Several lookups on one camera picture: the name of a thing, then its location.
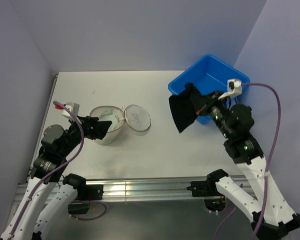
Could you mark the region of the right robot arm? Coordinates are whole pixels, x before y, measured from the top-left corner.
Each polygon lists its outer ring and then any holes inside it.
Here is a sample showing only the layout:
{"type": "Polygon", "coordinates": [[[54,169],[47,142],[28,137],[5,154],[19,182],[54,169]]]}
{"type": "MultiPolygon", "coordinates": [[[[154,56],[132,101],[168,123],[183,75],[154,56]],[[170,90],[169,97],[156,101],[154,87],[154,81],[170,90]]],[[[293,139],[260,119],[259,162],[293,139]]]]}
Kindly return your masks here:
{"type": "Polygon", "coordinates": [[[270,171],[270,159],[250,133],[254,125],[252,109],[243,104],[229,106],[228,101],[241,94],[243,84],[228,82],[228,91],[203,95],[191,83],[182,93],[170,97],[173,119],[181,132],[199,116],[209,116],[225,137],[224,147],[248,180],[254,196],[236,185],[224,170],[207,176],[206,189],[212,195],[229,198],[249,219],[253,238],[280,240],[300,228],[300,214],[289,206],[270,171]]]}

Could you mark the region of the pale mint bra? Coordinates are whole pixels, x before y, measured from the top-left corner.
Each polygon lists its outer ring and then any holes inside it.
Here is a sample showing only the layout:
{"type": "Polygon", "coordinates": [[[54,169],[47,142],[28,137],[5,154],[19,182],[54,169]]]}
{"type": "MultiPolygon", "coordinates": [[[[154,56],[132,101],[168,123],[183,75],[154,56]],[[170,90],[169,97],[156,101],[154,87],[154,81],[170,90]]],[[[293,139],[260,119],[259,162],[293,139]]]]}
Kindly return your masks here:
{"type": "Polygon", "coordinates": [[[117,111],[114,108],[109,108],[105,110],[99,116],[100,121],[111,121],[112,124],[110,125],[108,132],[114,131],[119,128],[120,118],[117,114],[117,111]]]}

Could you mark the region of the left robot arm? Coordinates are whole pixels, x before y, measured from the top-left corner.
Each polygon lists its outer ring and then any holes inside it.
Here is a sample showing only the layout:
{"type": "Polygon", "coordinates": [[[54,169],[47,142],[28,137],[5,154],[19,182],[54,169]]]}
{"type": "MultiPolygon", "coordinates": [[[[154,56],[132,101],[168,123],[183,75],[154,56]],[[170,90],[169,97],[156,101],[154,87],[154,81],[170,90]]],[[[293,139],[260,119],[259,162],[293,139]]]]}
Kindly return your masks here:
{"type": "Polygon", "coordinates": [[[53,221],[73,200],[86,196],[86,179],[69,174],[56,196],[47,203],[52,190],[70,163],[67,156],[74,148],[83,148],[84,139],[103,139],[112,122],[97,117],[75,117],[68,129],[59,124],[47,127],[41,140],[39,156],[33,163],[26,192],[21,203],[1,234],[0,240],[43,240],[53,221]]]}

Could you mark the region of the black garment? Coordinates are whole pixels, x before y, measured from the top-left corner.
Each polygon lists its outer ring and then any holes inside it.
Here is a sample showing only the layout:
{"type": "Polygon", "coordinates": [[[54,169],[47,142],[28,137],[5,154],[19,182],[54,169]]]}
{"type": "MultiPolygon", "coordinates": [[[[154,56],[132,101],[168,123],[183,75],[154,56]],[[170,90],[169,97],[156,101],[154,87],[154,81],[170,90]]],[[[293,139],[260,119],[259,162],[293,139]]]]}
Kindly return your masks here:
{"type": "Polygon", "coordinates": [[[170,111],[179,133],[183,132],[197,119],[190,94],[191,90],[186,89],[178,95],[169,97],[170,111]]]}

